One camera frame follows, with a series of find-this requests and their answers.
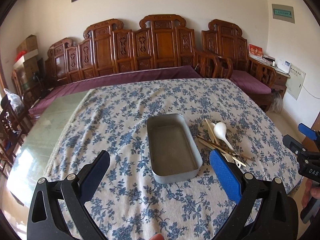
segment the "cardboard box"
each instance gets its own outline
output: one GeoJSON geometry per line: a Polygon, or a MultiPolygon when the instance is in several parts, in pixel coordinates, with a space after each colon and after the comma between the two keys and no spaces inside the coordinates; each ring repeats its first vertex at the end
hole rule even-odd
{"type": "Polygon", "coordinates": [[[33,85],[35,85],[33,74],[39,72],[36,57],[32,57],[31,59],[26,60],[15,71],[17,72],[17,77],[23,91],[32,87],[33,85]]]}
{"type": "Polygon", "coordinates": [[[21,64],[23,64],[25,61],[27,61],[28,59],[31,59],[32,57],[35,57],[39,54],[38,50],[35,49],[31,52],[28,52],[27,54],[23,55],[14,65],[13,65],[13,69],[17,69],[21,66],[21,64]]]}
{"type": "Polygon", "coordinates": [[[30,35],[17,47],[17,54],[19,54],[23,50],[30,52],[35,49],[38,49],[37,36],[30,35]]]}

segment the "human hand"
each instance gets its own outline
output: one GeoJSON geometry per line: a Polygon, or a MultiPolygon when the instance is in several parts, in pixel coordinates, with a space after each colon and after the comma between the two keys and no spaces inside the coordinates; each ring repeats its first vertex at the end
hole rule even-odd
{"type": "Polygon", "coordinates": [[[320,199],[320,187],[312,187],[312,180],[307,179],[306,189],[301,200],[302,207],[305,208],[309,202],[310,195],[316,199],[320,199]]]}
{"type": "Polygon", "coordinates": [[[164,237],[161,234],[156,234],[151,237],[149,240],[164,240],[164,237]]]}

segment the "white spoon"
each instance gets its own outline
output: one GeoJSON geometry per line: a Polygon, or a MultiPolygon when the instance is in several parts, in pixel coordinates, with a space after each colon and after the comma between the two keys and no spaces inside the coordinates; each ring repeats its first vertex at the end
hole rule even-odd
{"type": "Polygon", "coordinates": [[[213,128],[213,133],[216,136],[216,138],[224,141],[226,143],[226,145],[228,145],[228,147],[234,151],[234,149],[232,148],[231,144],[228,142],[228,140],[226,139],[226,133],[227,133],[227,127],[226,124],[223,122],[218,122],[214,128],[213,128]]]}

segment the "purple seat cushion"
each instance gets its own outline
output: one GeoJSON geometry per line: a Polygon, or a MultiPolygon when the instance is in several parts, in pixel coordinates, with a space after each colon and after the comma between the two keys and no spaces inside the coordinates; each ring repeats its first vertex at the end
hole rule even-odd
{"type": "Polygon", "coordinates": [[[246,94],[267,95],[271,93],[271,88],[246,71],[234,70],[230,80],[246,94]]]}
{"type": "Polygon", "coordinates": [[[64,86],[56,87],[49,95],[46,96],[45,99],[40,100],[40,102],[34,108],[29,109],[29,113],[34,116],[41,115],[56,98],[84,92],[93,88],[142,81],[180,78],[202,77],[191,66],[182,66],[163,69],[141,70],[81,80],[64,86]]]}

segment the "tablecloth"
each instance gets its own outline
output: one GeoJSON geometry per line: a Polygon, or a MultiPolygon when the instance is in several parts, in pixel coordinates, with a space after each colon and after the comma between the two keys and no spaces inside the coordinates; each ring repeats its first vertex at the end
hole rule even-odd
{"type": "MultiPolygon", "coordinates": [[[[211,239],[235,206],[209,165],[204,119],[222,121],[234,149],[254,158],[243,172],[257,179],[280,177],[287,192],[299,184],[298,163],[265,113],[230,80],[178,79],[138,82],[90,90],[65,127],[47,166],[49,181],[64,179],[91,163],[101,150],[110,167],[93,199],[85,204],[108,239],[211,239]],[[188,181],[158,184],[152,175],[146,121],[182,114],[203,159],[188,181]]],[[[253,208],[254,219],[259,202],[253,208]]],[[[75,228],[71,219],[68,226],[75,228]]]]}

